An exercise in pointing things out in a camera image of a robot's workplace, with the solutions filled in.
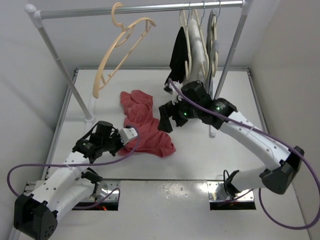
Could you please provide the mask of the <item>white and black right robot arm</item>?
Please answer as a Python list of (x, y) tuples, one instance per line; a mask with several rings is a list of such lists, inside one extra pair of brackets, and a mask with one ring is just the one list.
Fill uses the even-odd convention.
[(271, 137), (258, 133), (256, 128), (236, 106), (224, 98), (212, 99), (202, 81), (192, 81), (186, 85), (166, 80), (164, 90), (172, 99), (159, 107), (158, 130), (171, 133), (171, 120), (182, 127), (190, 119), (202, 123), (232, 137), (246, 147), (264, 164), (251, 170), (235, 170), (216, 190), (220, 199), (235, 198), (247, 189), (266, 188), (283, 195), (298, 173), (304, 150), (298, 146), (290, 150)]

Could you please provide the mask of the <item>red t shirt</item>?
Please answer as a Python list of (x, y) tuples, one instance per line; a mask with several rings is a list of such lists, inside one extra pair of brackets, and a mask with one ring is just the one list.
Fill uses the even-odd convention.
[(160, 120), (153, 115), (153, 97), (141, 90), (132, 90), (130, 93), (120, 93), (120, 104), (123, 107), (125, 119), (123, 125), (134, 126), (138, 129), (140, 141), (130, 141), (119, 155), (128, 154), (136, 144), (136, 152), (147, 153), (165, 158), (176, 152), (174, 143), (168, 133), (158, 130)]

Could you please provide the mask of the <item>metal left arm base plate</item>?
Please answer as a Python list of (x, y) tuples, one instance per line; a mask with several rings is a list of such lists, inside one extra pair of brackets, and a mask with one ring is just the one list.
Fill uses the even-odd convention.
[(92, 195), (85, 197), (81, 203), (94, 203), (106, 198), (104, 203), (115, 203), (119, 199), (119, 190), (115, 188), (121, 187), (120, 180), (103, 180), (101, 183), (97, 183)]

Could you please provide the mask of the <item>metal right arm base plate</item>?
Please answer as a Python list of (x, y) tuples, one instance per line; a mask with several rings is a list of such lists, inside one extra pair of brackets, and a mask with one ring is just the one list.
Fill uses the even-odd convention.
[(253, 202), (255, 200), (252, 189), (236, 193), (235, 197), (227, 194), (220, 180), (207, 181), (208, 197), (211, 203)]

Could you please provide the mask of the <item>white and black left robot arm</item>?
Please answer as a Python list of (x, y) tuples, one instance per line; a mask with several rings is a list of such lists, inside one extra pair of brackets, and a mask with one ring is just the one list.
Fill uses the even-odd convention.
[(107, 121), (98, 121), (72, 148), (61, 167), (29, 195), (14, 203), (13, 226), (34, 240), (48, 240), (58, 222), (83, 199), (102, 198), (107, 190), (103, 177), (92, 169), (104, 152), (112, 156), (137, 137), (134, 128), (120, 130)]

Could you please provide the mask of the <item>beige plastic hanger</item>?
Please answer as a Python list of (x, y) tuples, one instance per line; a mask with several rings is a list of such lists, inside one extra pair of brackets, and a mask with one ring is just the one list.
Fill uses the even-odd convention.
[[(134, 20), (132, 23), (125, 25), (122, 22), (119, 22), (116, 19), (116, 11), (119, 10), (124, 5), (120, 2), (115, 3), (111, 9), (111, 20), (115, 27), (120, 29), (120, 34), (115, 38), (113, 43), (110, 45), (105, 55), (103, 56), (100, 64), (95, 73), (93, 87), (92, 87), (92, 96), (95, 99), (98, 99), (100, 96), (100, 91), (110, 82), (114, 77), (116, 72), (123, 66), (128, 57), (134, 52), (140, 42), (146, 37), (152, 28), (155, 28), (156, 22), (146, 16), (140, 17)], [(129, 41), (131, 36), (134, 34), (135, 29), (142, 30), (139, 38), (131, 44), (129, 47)], [(118, 57), (118, 62), (114, 67), (114, 70), (111, 71), (107, 76), (104, 76), (104, 69), (108, 66), (111, 61), (111, 58), (116, 54), (120, 54)]]

